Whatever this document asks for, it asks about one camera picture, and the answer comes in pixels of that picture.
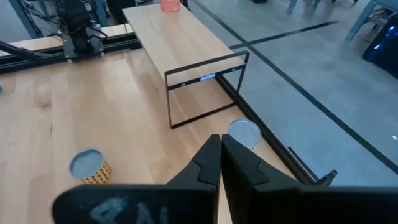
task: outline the wooden tabletop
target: wooden tabletop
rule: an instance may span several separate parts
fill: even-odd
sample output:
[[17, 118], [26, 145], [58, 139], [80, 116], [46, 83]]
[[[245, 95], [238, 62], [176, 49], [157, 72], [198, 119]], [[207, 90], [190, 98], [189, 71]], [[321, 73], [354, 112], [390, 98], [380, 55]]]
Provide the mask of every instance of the wooden tabletop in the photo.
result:
[[[42, 40], [42, 47], [56, 47]], [[31, 47], [29, 41], [25, 46]], [[230, 122], [245, 118], [234, 106], [170, 130], [150, 73], [157, 69], [146, 51], [127, 49], [0, 75], [0, 223], [53, 223], [52, 202], [79, 184], [68, 165], [80, 150], [103, 152], [111, 183], [166, 183], [211, 134], [225, 133]], [[170, 97], [175, 112], [191, 116], [216, 101], [226, 103], [216, 80], [200, 85]], [[213, 92], [212, 99], [194, 94], [199, 89]], [[253, 151], [292, 176], [265, 140]], [[231, 223], [222, 181], [218, 223]]]
[[[182, 4], [177, 12], [164, 12], [160, 4], [123, 12], [162, 76], [171, 69], [233, 53]], [[173, 74], [168, 83], [177, 84], [242, 64], [239, 58], [230, 58]]]

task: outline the chair leg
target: chair leg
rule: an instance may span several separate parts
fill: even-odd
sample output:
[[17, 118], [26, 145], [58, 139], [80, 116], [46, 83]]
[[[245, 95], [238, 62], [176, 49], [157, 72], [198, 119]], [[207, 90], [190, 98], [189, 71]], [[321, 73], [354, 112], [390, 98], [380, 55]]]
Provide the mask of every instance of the chair leg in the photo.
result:
[[369, 1], [368, 5], [363, 9], [361, 15], [359, 15], [358, 19], [352, 26], [351, 30], [349, 31], [348, 35], [346, 36], [347, 40], [352, 40], [362, 25], [368, 20], [369, 15], [373, 12], [374, 8], [376, 7], [376, 3], [374, 1]]

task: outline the gray floor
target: gray floor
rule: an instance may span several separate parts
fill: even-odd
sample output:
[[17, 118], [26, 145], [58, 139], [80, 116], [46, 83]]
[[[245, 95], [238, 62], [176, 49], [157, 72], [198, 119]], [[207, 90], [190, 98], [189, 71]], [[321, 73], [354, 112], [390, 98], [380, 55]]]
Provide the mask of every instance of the gray floor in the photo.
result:
[[[398, 141], [392, 137], [398, 136], [398, 80], [361, 59], [369, 45], [367, 42], [374, 37], [369, 35], [369, 26], [352, 42], [343, 42], [366, 0], [359, 0], [355, 6], [345, 0], [337, 0], [334, 5], [322, 1], [316, 11], [311, 9], [311, 1], [299, 1], [291, 16], [286, 16], [289, 2], [283, 0], [269, 0], [265, 4], [254, 4], [250, 0], [199, 1], [245, 41], [339, 21], [253, 47], [398, 163]], [[2, 16], [6, 13], [15, 17], [7, 4], [7, 1], [0, 2]], [[241, 43], [194, 2], [190, 2], [190, 8], [226, 45]], [[12, 21], [13, 24], [0, 24], [0, 29], [10, 31], [2, 32], [0, 39], [8, 42], [28, 39], [22, 24], [16, 18]], [[236, 84], [237, 74], [226, 77]], [[241, 94], [278, 138], [292, 147], [318, 177], [336, 169], [338, 175], [333, 185], [398, 185], [398, 175], [255, 54], [250, 56]]]

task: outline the round metal lid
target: round metal lid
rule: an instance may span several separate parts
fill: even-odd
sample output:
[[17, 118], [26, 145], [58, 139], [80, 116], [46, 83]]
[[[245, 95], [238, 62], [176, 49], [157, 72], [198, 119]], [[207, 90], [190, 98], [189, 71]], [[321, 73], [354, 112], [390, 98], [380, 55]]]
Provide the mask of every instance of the round metal lid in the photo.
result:
[[259, 127], [247, 119], [234, 120], [229, 126], [227, 134], [248, 149], [260, 143], [261, 132]]
[[101, 169], [104, 157], [97, 149], [87, 149], [79, 152], [69, 164], [69, 172], [74, 178], [91, 177]]

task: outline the tin can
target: tin can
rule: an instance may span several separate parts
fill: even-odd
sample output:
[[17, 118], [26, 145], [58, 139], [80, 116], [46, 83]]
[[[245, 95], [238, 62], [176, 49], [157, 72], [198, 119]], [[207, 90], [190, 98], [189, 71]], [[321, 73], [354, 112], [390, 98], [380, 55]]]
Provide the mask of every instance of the tin can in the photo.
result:
[[111, 178], [111, 169], [101, 151], [86, 149], [73, 157], [69, 172], [82, 184], [104, 184]]
[[234, 120], [229, 124], [227, 134], [248, 149], [256, 147], [261, 139], [259, 127], [247, 119]]

